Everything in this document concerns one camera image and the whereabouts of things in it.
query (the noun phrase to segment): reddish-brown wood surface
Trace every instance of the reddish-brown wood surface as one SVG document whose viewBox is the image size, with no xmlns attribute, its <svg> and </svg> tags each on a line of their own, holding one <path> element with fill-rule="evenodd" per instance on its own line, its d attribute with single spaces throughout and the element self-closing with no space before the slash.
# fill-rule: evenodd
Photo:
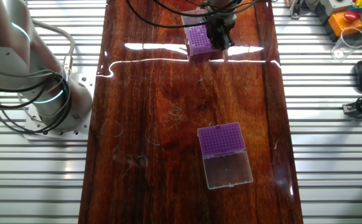
<svg viewBox="0 0 362 224">
<path fill-rule="evenodd" d="M 132 4 L 181 24 L 151 0 Z M 238 14 L 231 36 L 234 48 L 188 58 L 183 29 L 108 1 L 80 223 L 302 223 L 271 3 Z M 254 182 L 208 190 L 197 129 L 233 122 Z"/>
</svg>

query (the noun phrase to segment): orange device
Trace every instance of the orange device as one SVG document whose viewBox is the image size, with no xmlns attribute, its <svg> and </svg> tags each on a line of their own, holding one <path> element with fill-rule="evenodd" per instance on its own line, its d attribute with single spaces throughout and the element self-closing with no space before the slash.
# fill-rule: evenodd
<svg viewBox="0 0 362 224">
<path fill-rule="evenodd" d="M 328 22 L 337 37 L 340 37 L 341 32 L 349 27 L 362 29 L 362 21 L 359 16 L 353 11 L 333 13 L 330 16 Z"/>
</svg>

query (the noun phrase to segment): black cable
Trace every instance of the black cable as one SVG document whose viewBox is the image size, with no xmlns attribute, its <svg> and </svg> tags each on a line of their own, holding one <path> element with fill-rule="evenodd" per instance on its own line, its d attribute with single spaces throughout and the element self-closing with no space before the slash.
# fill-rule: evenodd
<svg viewBox="0 0 362 224">
<path fill-rule="evenodd" d="M 36 96 L 35 98 L 31 99 L 31 100 L 28 101 L 27 103 L 23 103 L 23 104 L 17 105 L 17 106 L 4 106 L 4 105 L 0 105 L 0 108 L 2 108 L 2 109 L 18 109 L 18 108 L 23 108 L 23 107 L 25 107 L 25 106 L 27 106 L 27 105 L 30 105 L 30 104 L 36 102 L 36 101 L 40 98 L 40 96 L 43 95 L 45 89 L 48 87 L 49 84 L 51 84 L 51 81 L 53 81 L 53 80 L 55 79 L 55 77 L 56 77 L 56 76 L 53 76 L 53 77 L 50 78 L 50 79 L 44 80 L 45 85 L 44 85 L 43 88 L 40 90 L 39 94 L 37 94 L 37 96 Z"/>
<path fill-rule="evenodd" d="M 129 0 L 126 0 L 126 3 L 127 3 L 127 5 L 129 6 L 129 8 L 131 9 L 131 11 L 132 11 L 140 20 L 142 20 L 142 21 L 144 21 L 144 22 L 146 22 L 146 23 L 148 23 L 149 25 L 152 25 L 152 26 L 161 27 L 161 28 L 173 28 L 173 29 L 176 29 L 176 28 L 195 27 L 195 26 L 201 26 L 201 25 L 207 24 L 207 22 L 201 22 L 201 23 L 198 23 L 198 24 L 181 25 L 181 26 L 167 26 L 167 25 L 156 24 L 156 23 L 153 23 L 153 22 L 151 22 L 151 21 L 148 21 L 148 20 L 144 19 L 142 16 L 140 16 L 140 15 L 138 14 L 138 12 L 131 6 Z"/>
<path fill-rule="evenodd" d="M 11 127 L 10 125 L 8 125 L 4 120 L 3 118 L 1 117 L 0 115 L 0 121 L 6 125 L 9 129 L 13 130 L 13 131 L 16 131 L 18 133 L 22 133 L 22 134 L 37 134 L 37 133 L 46 133 L 46 132 L 49 132 L 53 129 L 55 129 L 56 127 L 58 127 L 65 119 L 66 117 L 69 115 L 69 112 L 70 112 L 70 108 L 72 107 L 72 98 L 70 96 L 70 89 L 69 89 L 69 86 L 67 84 L 67 82 L 63 79 L 60 79 L 60 82 L 62 82 L 62 85 L 64 87 L 64 93 L 67 93 L 67 94 L 64 94 L 64 103 L 67 103 L 67 107 L 66 107 L 66 111 L 64 110 L 64 112 L 61 114 L 61 116 L 53 121 L 52 123 L 50 123 L 49 125 L 47 125 L 45 128 L 42 128 L 40 130 L 36 130 L 36 131 L 33 131 L 33 130 L 29 130 L 29 129 L 26 129 L 20 125 L 18 125 L 15 121 L 13 121 L 10 117 L 8 117 L 8 115 L 6 114 L 6 112 L 1 109 L 2 113 L 5 115 L 5 117 L 12 123 L 14 124 L 15 126 L 19 127 L 19 128 L 22 128 L 23 130 L 25 131 L 22 131 L 22 130 L 18 130 L 16 128 L 13 128 Z"/>
<path fill-rule="evenodd" d="M 188 17 L 203 17 L 203 16 L 211 16 L 211 15 L 214 15 L 216 14 L 217 12 L 221 12 L 222 10 L 232 6 L 234 3 L 240 1 L 240 0 L 233 0 L 231 1 L 230 3 L 228 3 L 226 6 L 222 7 L 221 9 L 217 9 L 217 10 L 214 10 L 213 12 L 209 12 L 209 13 L 203 13 L 203 14 L 189 14 L 189 13 L 184 13 L 184 12 L 178 12 L 174 9 L 171 9 L 169 7 L 167 7 L 166 5 L 162 4 L 161 2 L 159 2 L 158 0 L 153 0 L 156 4 L 162 6 L 163 8 L 167 9 L 168 11 L 170 12 L 173 12 L 173 13 L 176 13 L 178 15 L 181 15 L 181 16 L 188 16 Z"/>
<path fill-rule="evenodd" d="M 202 5 L 204 5 L 204 4 L 197 4 L 197 3 L 194 3 L 194 2 L 191 2 L 191 1 L 189 1 L 189 0 L 185 0 L 186 2 L 188 2 L 188 3 L 190 3 L 190 4 L 193 4 L 194 6 L 202 6 Z M 259 2 L 277 2 L 278 0 L 271 0 L 271 1 L 259 1 Z M 253 3 L 253 2 L 246 2 L 246 3 L 243 3 L 243 4 L 240 4 L 239 6 L 236 6 L 235 8 L 233 8 L 232 10 L 234 10 L 234 9 L 237 9 L 237 8 L 239 8 L 239 7 L 241 7 L 241 6 L 244 6 L 244 5 L 247 5 L 247 4 L 251 4 L 251 3 Z"/>
<path fill-rule="evenodd" d="M 6 90 L 6 89 L 0 88 L 0 91 L 1 91 L 1 92 L 6 92 L 6 93 L 22 93 L 22 92 L 34 90 L 34 89 L 36 89 L 37 87 L 42 86 L 42 85 L 43 85 L 44 83 L 46 83 L 46 82 L 47 82 L 47 80 L 44 80 L 44 81 L 42 81 L 41 83 L 36 84 L 36 85 L 34 85 L 34 86 L 32 86 L 32 87 L 28 87 L 28 88 L 20 89 L 20 90 Z"/>
<path fill-rule="evenodd" d="M 221 12 L 232 12 L 232 11 L 234 11 L 235 9 L 237 9 L 237 8 L 239 8 L 239 7 L 241 7 L 241 6 L 245 6 L 245 5 L 251 4 L 251 3 L 253 3 L 253 2 L 246 2 L 246 3 L 240 4 L 239 6 L 236 6 L 236 7 L 232 8 L 232 9 L 222 10 Z"/>
<path fill-rule="evenodd" d="M 229 13 L 230 15 L 235 15 L 235 14 L 244 12 L 245 10 L 247 10 L 247 9 L 249 9 L 250 7 L 254 6 L 257 2 L 277 2 L 277 1 L 278 1 L 278 0 L 275 0 L 275 1 L 273 1 L 273 0 L 271 0 L 271 1 L 254 0 L 253 2 L 247 2 L 247 3 L 245 3 L 245 4 L 242 4 L 242 5 L 240 5 L 240 6 L 235 7 L 235 8 L 233 8 L 233 9 L 230 9 L 229 11 L 226 11 L 225 13 Z M 243 9 L 238 10 L 238 11 L 235 11 L 235 9 L 237 9 L 237 8 L 243 6 L 243 5 L 247 5 L 247 4 L 248 4 L 248 6 L 244 7 Z"/>
</svg>

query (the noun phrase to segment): white cable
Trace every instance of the white cable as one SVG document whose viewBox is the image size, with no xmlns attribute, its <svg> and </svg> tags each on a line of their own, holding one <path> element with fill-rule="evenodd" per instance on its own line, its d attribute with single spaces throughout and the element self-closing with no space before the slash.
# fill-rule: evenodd
<svg viewBox="0 0 362 224">
<path fill-rule="evenodd" d="M 73 55 L 73 51 L 75 50 L 76 43 L 75 43 L 75 39 L 73 39 L 72 35 L 70 35 L 66 31 L 64 31 L 63 29 L 59 29 L 58 27 L 51 26 L 51 25 L 45 24 L 43 22 L 39 22 L 39 21 L 37 21 L 35 19 L 33 19 L 32 21 L 33 21 L 33 24 L 35 24 L 35 25 L 37 25 L 37 26 L 39 26 L 41 28 L 48 29 L 48 30 L 51 30 L 53 32 L 64 35 L 70 41 L 70 49 L 69 49 L 69 53 L 67 54 L 67 56 L 72 56 Z"/>
</svg>

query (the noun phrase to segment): clear plastic cup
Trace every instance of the clear plastic cup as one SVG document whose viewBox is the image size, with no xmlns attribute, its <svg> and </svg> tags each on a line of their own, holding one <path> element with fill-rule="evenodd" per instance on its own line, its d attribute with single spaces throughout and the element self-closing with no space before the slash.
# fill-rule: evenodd
<svg viewBox="0 0 362 224">
<path fill-rule="evenodd" d="M 332 49 L 331 55 L 336 60 L 343 60 L 360 48 L 362 48 L 362 31 L 349 27 L 341 32 L 341 36 Z"/>
</svg>

